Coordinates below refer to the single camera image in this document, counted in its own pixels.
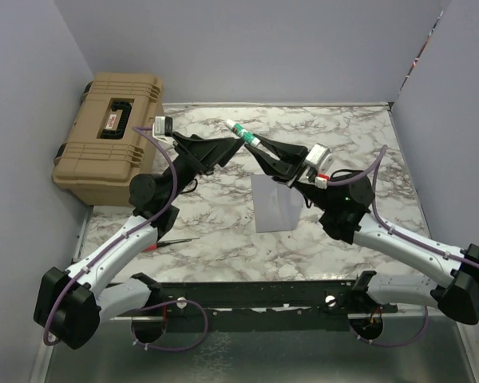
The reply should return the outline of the green white glue stick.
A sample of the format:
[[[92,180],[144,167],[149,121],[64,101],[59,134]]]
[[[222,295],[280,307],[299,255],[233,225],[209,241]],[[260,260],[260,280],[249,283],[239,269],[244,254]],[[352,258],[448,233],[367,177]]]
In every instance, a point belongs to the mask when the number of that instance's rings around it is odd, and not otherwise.
[[[251,145],[252,147],[257,147],[260,144],[260,140],[242,125],[236,123],[233,120],[226,120],[226,127],[239,137],[245,144]]]

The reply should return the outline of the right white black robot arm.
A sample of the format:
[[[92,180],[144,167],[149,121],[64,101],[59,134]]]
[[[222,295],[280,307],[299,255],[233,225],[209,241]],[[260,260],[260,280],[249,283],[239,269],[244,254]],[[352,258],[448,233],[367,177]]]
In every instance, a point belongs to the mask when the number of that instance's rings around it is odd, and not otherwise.
[[[421,273],[402,281],[363,274],[364,285],[350,293],[356,310],[407,303],[437,308],[466,325],[479,322],[479,246],[436,242],[382,218],[375,196],[380,156],[363,171],[330,172],[331,151],[321,144],[306,148],[256,136],[246,148],[266,175],[322,211],[319,222],[330,238],[375,250]]]

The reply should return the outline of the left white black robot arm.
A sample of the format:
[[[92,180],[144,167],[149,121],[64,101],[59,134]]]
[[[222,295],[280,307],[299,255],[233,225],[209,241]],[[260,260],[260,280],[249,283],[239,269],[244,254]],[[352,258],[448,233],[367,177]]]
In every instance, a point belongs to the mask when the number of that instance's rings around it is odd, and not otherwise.
[[[203,139],[174,133],[176,158],[167,159],[161,174],[141,173],[129,184],[133,213],[122,228],[85,259],[60,270],[44,273],[34,308],[34,321],[42,326],[47,346],[62,342],[82,347],[98,326],[119,314],[138,309],[155,313],[160,295],[146,276],[131,277],[109,286],[119,271],[157,242],[173,227],[179,213],[173,201],[198,175],[224,167],[242,147],[235,138]]]

